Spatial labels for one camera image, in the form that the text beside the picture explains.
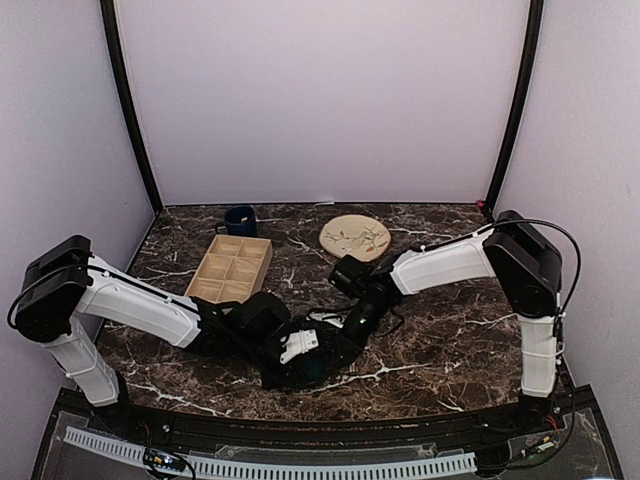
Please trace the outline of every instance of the black frame post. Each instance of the black frame post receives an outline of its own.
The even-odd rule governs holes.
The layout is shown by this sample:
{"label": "black frame post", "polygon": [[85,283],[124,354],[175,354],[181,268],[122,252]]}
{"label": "black frame post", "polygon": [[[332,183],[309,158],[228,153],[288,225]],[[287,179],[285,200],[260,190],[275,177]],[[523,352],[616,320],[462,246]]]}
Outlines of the black frame post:
{"label": "black frame post", "polygon": [[484,201],[479,201],[478,206],[484,215],[493,218],[493,210],[496,207],[500,190],[507,175],[509,161],[513,153],[513,147],[518,136],[520,121],[524,111],[524,104],[527,99],[529,90],[529,82],[531,73],[533,72],[533,63],[536,56],[536,48],[538,46],[538,37],[540,35],[540,26],[542,24],[542,10],[544,8],[544,0],[531,0],[529,5],[529,19],[527,21],[527,31],[524,38],[524,47],[522,49],[522,58],[520,60],[520,70],[518,71],[518,80],[516,81],[516,89],[513,94],[509,119],[507,120],[507,128],[502,139],[502,146],[498,154],[496,168],[491,178],[491,185]]}
{"label": "black frame post", "polygon": [[122,113],[124,114],[125,123],[127,124],[129,138],[131,139],[131,146],[133,147],[133,153],[136,157],[140,174],[142,175],[144,187],[147,190],[149,202],[151,202],[151,207],[155,214],[158,215],[162,212],[164,206],[162,204],[162,199],[160,198],[158,185],[153,177],[153,171],[151,170],[147,150],[144,146],[144,141],[142,140],[138,117],[136,115],[135,107],[133,106],[131,88],[129,87],[129,81],[127,79],[127,71],[125,68],[124,56],[122,54],[122,45],[120,44],[120,35],[118,33],[118,21],[116,19],[115,5],[113,0],[100,0],[100,7],[102,9],[102,22],[104,24],[104,33],[107,38],[109,57],[111,58],[113,78],[116,81],[116,88],[118,89],[118,96],[120,97],[120,106],[122,108]]}

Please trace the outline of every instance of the round plate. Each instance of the round plate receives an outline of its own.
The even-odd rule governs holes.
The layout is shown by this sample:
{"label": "round plate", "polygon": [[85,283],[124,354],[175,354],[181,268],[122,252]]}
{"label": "round plate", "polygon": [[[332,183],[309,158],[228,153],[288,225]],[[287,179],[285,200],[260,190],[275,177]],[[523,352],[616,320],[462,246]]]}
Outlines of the round plate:
{"label": "round plate", "polygon": [[327,223],[320,232],[320,245],[331,255],[351,255],[371,262],[387,251],[391,234],[379,221],[363,215],[343,215]]}

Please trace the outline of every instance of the floor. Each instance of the floor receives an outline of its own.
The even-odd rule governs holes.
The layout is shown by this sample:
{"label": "floor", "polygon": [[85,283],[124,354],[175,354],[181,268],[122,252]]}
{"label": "floor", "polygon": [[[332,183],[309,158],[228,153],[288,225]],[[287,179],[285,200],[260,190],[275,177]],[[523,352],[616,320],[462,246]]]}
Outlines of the floor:
{"label": "floor", "polygon": [[[182,295],[215,236],[226,207],[164,210],[131,274]],[[348,213],[380,220],[392,234],[389,253],[469,232],[484,218],[474,205],[262,205],[259,235],[273,242],[263,290],[280,296],[293,314],[338,307],[347,299],[326,281],[335,258],[318,235]],[[367,350],[325,385],[297,393],[265,391],[251,366],[185,353],[149,334],[106,324],[98,348],[127,380],[135,403],[231,418],[340,421],[383,420],[477,410],[516,401],[520,338],[493,279],[461,282],[409,297],[398,311],[405,325]],[[395,320],[386,319],[380,333]]]}

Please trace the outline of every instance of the dark blue mug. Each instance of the dark blue mug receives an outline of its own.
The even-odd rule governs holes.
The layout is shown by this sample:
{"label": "dark blue mug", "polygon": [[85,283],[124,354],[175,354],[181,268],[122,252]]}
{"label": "dark blue mug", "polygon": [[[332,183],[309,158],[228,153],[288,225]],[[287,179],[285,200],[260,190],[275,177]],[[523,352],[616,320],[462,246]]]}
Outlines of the dark blue mug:
{"label": "dark blue mug", "polygon": [[216,233],[220,233],[221,228],[226,229],[227,235],[257,237],[258,222],[256,220],[256,211],[249,205],[231,207],[224,214],[224,222],[216,224]]}

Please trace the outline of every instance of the dark marble tabletop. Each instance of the dark marble tabletop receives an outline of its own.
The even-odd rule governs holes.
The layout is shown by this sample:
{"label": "dark marble tabletop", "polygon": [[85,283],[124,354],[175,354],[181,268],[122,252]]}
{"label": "dark marble tabletop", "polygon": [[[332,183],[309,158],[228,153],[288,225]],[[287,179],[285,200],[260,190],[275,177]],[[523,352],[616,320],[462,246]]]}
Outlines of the dark marble tabletop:
{"label": "dark marble tabletop", "polygon": [[[164,210],[131,274],[184,294],[214,238],[226,207]],[[456,237],[484,223],[473,205],[261,205],[261,237],[274,256],[263,290],[293,314],[338,307],[347,299],[327,276],[335,258],[319,244],[330,219],[357,213],[392,234],[389,253]],[[297,393],[265,391],[257,371],[233,360],[210,360],[149,334],[106,324],[98,348],[127,380],[132,400],[168,410],[245,419],[383,420],[451,413],[515,402],[520,380],[517,324],[497,281],[480,279],[433,288],[398,308],[406,323],[373,337],[360,358],[325,385]],[[387,318],[380,332],[396,320]]]}

